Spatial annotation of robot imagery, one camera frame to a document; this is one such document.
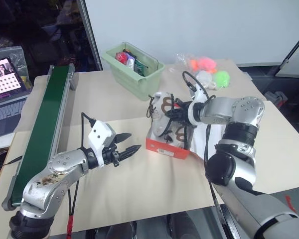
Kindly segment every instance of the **white ball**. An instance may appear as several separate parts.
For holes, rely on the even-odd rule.
[[[207,71],[198,72],[196,78],[203,85],[204,88],[208,88],[209,84],[213,80],[212,75]]]

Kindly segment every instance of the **white table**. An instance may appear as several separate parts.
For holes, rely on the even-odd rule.
[[[0,148],[9,147],[12,143],[14,132],[0,136]]]
[[[219,61],[219,65],[223,65],[235,78],[229,88],[216,91],[216,95],[264,98],[232,61]],[[133,118],[145,116],[148,102],[138,101],[125,91],[110,72],[79,73],[75,76],[78,87],[76,92],[70,92],[59,149],[71,150],[79,146],[82,111],[100,120],[113,120],[110,124],[117,133],[131,132],[133,136],[120,143],[120,149],[139,143],[142,148],[119,167],[91,170],[80,180],[74,232],[213,205],[200,160],[191,156],[186,160],[174,159],[145,150],[149,119]],[[164,72],[160,90],[169,90],[181,99],[189,98],[181,79],[172,76],[168,69]],[[110,105],[107,97],[115,99],[118,104]],[[24,112],[31,108],[31,105],[26,105]],[[299,135],[272,103],[265,102],[265,105],[255,143],[258,177],[254,189],[273,193],[299,187]],[[26,149],[30,136],[27,127],[32,124],[30,117],[27,119],[26,124],[22,119],[18,126],[7,161],[20,156]],[[0,238],[7,235],[8,221],[15,214],[15,211],[5,212],[1,203],[16,168],[16,164],[9,165],[0,174]],[[51,235],[65,233],[67,215],[68,205],[64,200],[51,227]]]

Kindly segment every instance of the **floor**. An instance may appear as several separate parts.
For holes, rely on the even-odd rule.
[[[285,95],[292,99],[299,94],[299,79],[297,78],[282,78],[274,77],[272,67],[242,67],[240,68],[243,72],[251,77],[251,80],[256,87],[264,94],[266,91],[283,91]],[[283,110],[285,116],[290,116],[293,111],[285,107]],[[291,117],[287,119],[299,132],[299,118]],[[299,188],[287,190],[273,194],[276,198],[286,204],[286,196],[290,196],[292,199],[292,205],[299,214]],[[219,230],[219,222],[216,216],[214,207],[197,209],[187,212],[192,218],[196,228],[202,239],[220,239],[224,235]],[[169,239],[169,235],[166,230],[166,217],[155,217],[137,222],[137,238],[138,239]],[[238,226],[238,231],[242,239],[248,239],[247,235]],[[64,239],[65,235],[52,236],[51,239]],[[73,239],[84,239],[85,232],[74,233]]]

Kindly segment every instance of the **silver robotic arm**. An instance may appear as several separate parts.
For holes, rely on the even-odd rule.
[[[258,123],[264,103],[256,97],[206,100],[196,84],[193,101],[183,103],[165,114],[175,121],[195,127],[200,123],[226,124],[216,153],[205,165],[205,175],[252,239],[299,239],[299,217],[271,195],[254,191],[255,149]]]
[[[90,148],[81,147],[53,156],[46,167],[27,183],[20,210],[10,220],[8,238],[48,238],[54,216],[72,184],[89,169],[110,163],[116,167],[138,151],[140,145],[131,146],[121,153],[116,151],[116,143],[130,136],[130,133],[115,134],[110,125],[102,121],[93,122],[89,133]]]

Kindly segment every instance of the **pink ball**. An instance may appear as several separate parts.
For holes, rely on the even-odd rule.
[[[128,56],[125,52],[121,51],[115,54],[115,59],[117,59],[119,62],[125,65],[126,62],[128,61]]]
[[[202,58],[198,59],[198,67],[201,70],[211,71],[211,70],[215,69],[216,66],[217,66],[216,61],[214,61],[211,58],[202,57]]]

